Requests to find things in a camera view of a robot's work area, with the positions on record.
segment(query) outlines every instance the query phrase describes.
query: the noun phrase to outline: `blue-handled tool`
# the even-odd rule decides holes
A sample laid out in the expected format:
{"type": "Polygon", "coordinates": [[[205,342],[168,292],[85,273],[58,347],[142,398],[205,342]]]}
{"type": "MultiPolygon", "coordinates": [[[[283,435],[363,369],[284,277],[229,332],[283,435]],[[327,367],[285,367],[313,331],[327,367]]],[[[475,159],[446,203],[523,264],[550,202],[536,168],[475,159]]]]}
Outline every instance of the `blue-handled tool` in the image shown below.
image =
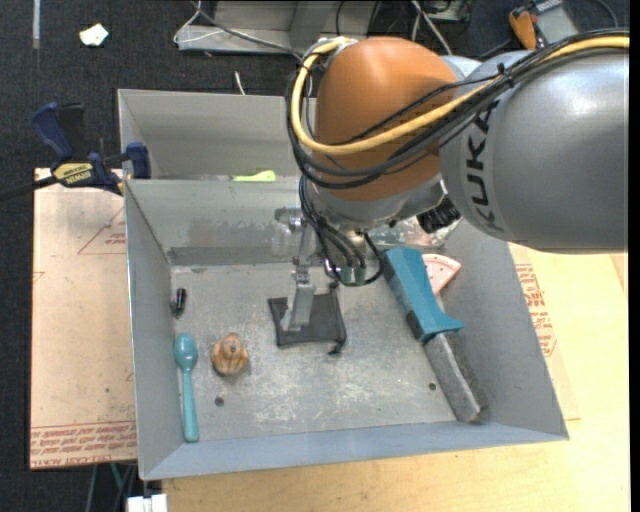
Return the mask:
{"type": "Polygon", "coordinates": [[[482,421],[489,402],[456,334],[464,324],[440,309],[422,253],[407,247],[387,251],[385,277],[414,336],[424,343],[431,368],[458,421],[482,421]]]}
{"type": "Polygon", "coordinates": [[[55,101],[41,107],[31,117],[31,127],[38,138],[55,151],[58,159],[51,167],[55,169],[62,162],[73,157],[73,146],[69,142],[64,130],[58,123],[56,111],[58,104],[55,101]]]}
{"type": "Polygon", "coordinates": [[[426,342],[436,334],[464,327],[440,309],[420,251],[407,247],[391,249],[385,253],[384,269],[385,278],[418,341],[426,342]]]}
{"type": "Polygon", "coordinates": [[[133,177],[136,179],[151,178],[151,164],[149,163],[149,151],[142,142],[132,142],[125,151],[127,158],[133,165],[133,177]]]}

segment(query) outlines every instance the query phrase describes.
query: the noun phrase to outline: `teal handle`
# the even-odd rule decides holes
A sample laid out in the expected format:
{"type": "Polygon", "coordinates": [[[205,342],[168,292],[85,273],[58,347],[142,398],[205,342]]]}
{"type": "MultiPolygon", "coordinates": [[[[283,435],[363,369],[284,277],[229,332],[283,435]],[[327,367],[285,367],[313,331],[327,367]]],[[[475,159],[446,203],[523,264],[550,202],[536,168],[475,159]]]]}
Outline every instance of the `teal handle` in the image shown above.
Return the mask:
{"type": "Polygon", "coordinates": [[[195,443],[200,439],[198,417],[196,415],[196,401],[193,396],[191,370],[182,372],[182,421],[184,423],[184,440],[195,443]]]}
{"type": "Polygon", "coordinates": [[[420,251],[409,247],[387,251],[384,273],[418,341],[426,343],[437,334],[464,327],[440,309],[420,251]]]}

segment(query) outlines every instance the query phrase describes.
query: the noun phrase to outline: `plastic spoon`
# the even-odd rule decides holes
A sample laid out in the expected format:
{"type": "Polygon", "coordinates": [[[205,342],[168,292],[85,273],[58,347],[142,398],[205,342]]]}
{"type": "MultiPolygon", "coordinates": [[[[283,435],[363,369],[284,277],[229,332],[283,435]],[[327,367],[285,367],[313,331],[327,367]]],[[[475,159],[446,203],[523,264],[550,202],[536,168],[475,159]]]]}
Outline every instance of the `plastic spoon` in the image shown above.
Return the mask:
{"type": "Polygon", "coordinates": [[[198,362],[198,348],[193,338],[186,333],[176,336],[173,344],[173,357],[182,370],[182,421],[184,423],[184,439],[195,443],[200,438],[196,403],[193,397],[191,370],[198,362]]]}

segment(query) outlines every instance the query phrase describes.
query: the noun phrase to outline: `blue clamp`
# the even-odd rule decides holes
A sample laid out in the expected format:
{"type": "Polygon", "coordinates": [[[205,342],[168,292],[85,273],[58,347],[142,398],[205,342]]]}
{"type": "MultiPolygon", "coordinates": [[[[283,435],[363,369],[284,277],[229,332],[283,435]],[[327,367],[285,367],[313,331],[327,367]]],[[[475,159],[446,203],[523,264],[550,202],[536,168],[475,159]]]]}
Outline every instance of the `blue clamp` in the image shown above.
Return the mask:
{"type": "Polygon", "coordinates": [[[149,151],[146,146],[142,142],[132,142],[125,152],[133,165],[133,177],[143,180],[151,178],[149,151]]]}
{"type": "Polygon", "coordinates": [[[66,162],[73,156],[73,147],[58,123],[57,110],[58,104],[52,101],[44,107],[41,107],[31,117],[31,127],[33,131],[42,142],[56,153],[57,160],[51,169],[55,169],[62,162],[66,162]]]}
{"type": "Polygon", "coordinates": [[[418,341],[426,343],[437,334],[464,327],[440,309],[420,251],[407,247],[391,249],[385,253],[384,269],[385,278],[418,341]]]}
{"type": "Polygon", "coordinates": [[[122,180],[118,177],[117,174],[105,169],[100,155],[98,153],[91,152],[89,153],[89,156],[87,158],[93,166],[95,176],[93,181],[86,184],[85,186],[108,190],[109,192],[113,192],[114,194],[121,195],[120,187],[118,187],[118,184],[121,183],[122,180]]]}

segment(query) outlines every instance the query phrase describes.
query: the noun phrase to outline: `cardboard sheet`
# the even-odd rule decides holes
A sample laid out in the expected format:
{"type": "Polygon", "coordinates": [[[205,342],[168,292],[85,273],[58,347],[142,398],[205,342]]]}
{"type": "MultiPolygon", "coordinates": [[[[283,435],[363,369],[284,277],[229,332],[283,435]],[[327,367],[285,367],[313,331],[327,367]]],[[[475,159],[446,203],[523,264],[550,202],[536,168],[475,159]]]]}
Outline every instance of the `cardboard sheet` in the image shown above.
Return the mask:
{"type": "Polygon", "coordinates": [[[136,458],[123,199],[35,193],[33,469],[136,458]]]}

